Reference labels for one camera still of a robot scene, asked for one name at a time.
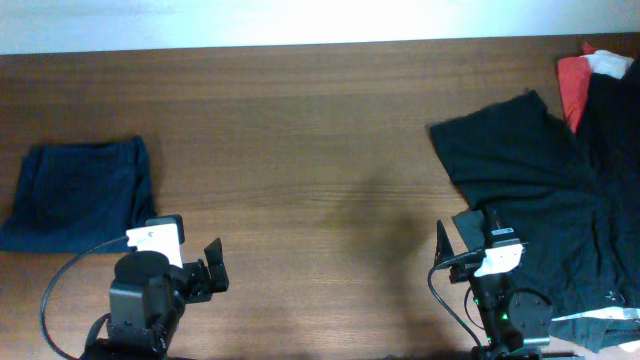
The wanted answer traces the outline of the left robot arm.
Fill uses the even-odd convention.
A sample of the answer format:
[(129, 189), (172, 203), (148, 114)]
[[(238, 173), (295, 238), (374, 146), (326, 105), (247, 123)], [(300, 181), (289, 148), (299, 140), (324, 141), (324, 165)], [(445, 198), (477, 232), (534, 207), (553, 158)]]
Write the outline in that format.
[(151, 218), (125, 236), (132, 252), (114, 267), (110, 312), (90, 328), (83, 359), (166, 359), (186, 306), (229, 288), (219, 238), (204, 259), (182, 260), (180, 215)]

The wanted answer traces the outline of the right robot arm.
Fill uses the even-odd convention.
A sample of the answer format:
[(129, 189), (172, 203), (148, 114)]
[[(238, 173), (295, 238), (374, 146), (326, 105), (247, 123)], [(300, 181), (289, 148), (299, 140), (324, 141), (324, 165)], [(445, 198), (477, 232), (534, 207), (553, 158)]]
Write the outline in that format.
[(485, 218), (483, 230), (483, 245), (456, 255), (443, 223), (438, 221), (434, 264), (428, 275), (448, 270), (452, 284), (469, 285), (487, 343), (482, 344), (447, 305), (432, 281), (428, 282), (429, 290), (475, 342), (471, 359), (541, 359), (541, 349), (550, 343), (551, 300), (533, 289), (516, 287), (512, 280), (527, 243), (495, 212)]

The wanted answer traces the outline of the navy blue shorts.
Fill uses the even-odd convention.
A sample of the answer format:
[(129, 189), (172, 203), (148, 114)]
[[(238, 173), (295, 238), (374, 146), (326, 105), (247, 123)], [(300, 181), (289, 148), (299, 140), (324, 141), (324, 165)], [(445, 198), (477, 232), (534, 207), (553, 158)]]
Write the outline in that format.
[(23, 158), (1, 249), (80, 253), (156, 215), (150, 156), (140, 136), (38, 145)]

